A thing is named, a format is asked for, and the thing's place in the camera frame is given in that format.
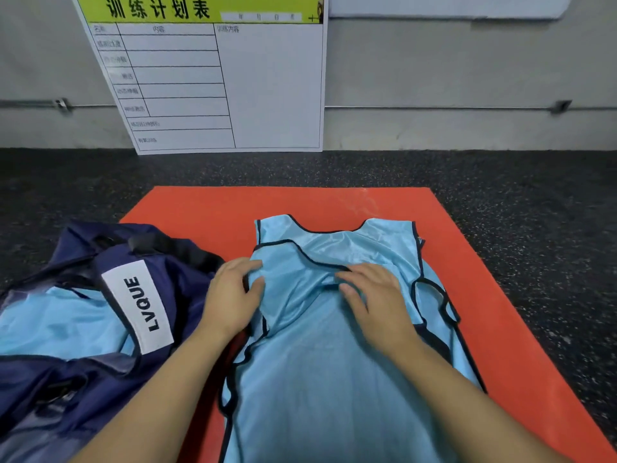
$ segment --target red mat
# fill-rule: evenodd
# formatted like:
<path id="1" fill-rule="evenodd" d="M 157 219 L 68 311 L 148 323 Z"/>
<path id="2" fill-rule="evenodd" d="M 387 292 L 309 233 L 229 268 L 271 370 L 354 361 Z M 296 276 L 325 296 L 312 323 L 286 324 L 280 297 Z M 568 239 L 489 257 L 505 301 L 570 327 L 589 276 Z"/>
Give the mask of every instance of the red mat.
<path id="1" fill-rule="evenodd" d="M 428 188 L 155 187 L 122 222 L 156 225 L 230 260 L 251 255 L 255 219 L 284 213 L 314 231 L 351 230 L 372 217 L 415 221 L 426 240 L 422 255 L 461 315 L 460 329 L 491 398 L 576 462 L 617 462 L 611 444 Z M 202 396 L 182 460 L 219 459 L 223 418 L 213 388 Z"/>

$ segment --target light blue vest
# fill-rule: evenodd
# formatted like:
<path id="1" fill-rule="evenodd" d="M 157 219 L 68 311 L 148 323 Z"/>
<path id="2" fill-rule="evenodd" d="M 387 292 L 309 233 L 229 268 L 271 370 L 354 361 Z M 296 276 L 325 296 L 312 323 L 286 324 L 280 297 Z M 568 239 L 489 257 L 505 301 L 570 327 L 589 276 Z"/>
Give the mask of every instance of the light blue vest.
<path id="1" fill-rule="evenodd" d="M 455 462 L 427 404 L 369 346 L 338 291 L 336 272 L 390 270 L 422 339 L 481 381 L 412 222 L 369 219 L 355 231 L 313 233 L 291 216 L 257 221 L 252 258 L 266 288 L 252 334 L 225 381 L 225 463 Z"/>

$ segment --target black speckled floor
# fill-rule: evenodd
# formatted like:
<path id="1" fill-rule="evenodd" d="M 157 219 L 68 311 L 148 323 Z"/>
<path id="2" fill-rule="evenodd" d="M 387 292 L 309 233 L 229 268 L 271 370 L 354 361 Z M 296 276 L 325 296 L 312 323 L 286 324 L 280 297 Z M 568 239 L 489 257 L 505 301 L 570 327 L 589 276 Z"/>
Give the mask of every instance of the black speckled floor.
<path id="1" fill-rule="evenodd" d="M 617 444 L 617 152 L 0 150 L 0 283 L 45 264 L 70 219 L 117 221 L 154 185 L 430 187 Z"/>

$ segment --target gray wall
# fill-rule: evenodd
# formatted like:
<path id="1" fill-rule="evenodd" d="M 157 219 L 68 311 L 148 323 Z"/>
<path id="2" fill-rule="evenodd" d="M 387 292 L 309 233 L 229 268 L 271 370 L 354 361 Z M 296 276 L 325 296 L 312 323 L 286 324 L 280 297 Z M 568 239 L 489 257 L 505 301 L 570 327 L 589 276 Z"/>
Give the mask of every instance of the gray wall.
<path id="1" fill-rule="evenodd" d="M 111 104 L 70 0 L 1 0 L 0 99 Z M 328 105 L 617 105 L 617 0 L 555 23 L 331 20 Z M 327 110 L 326 149 L 617 149 L 617 112 Z M 0 110 L 2 147 L 131 147 L 114 109 Z"/>

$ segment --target person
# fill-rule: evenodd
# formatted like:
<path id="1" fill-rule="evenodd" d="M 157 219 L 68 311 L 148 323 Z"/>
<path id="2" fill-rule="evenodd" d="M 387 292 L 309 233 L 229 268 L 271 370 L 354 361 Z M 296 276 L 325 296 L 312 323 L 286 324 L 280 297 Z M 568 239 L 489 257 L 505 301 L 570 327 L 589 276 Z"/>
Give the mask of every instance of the person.
<path id="1" fill-rule="evenodd" d="M 258 308 L 263 278 L 246 293 L 243 277 L 262 266 L 240 258 L 215 275 L 195 332 L 72 463 L 168 463 L 178 458 L 212 366 Z M 350 266 L 337 276 L 366 340 L 389 358 L 424 397 L 465 463 L 566 462 L 416 334 L 396 277 L 379 265 Z M 357 287 L 365 296 L 362 301 Z"/>

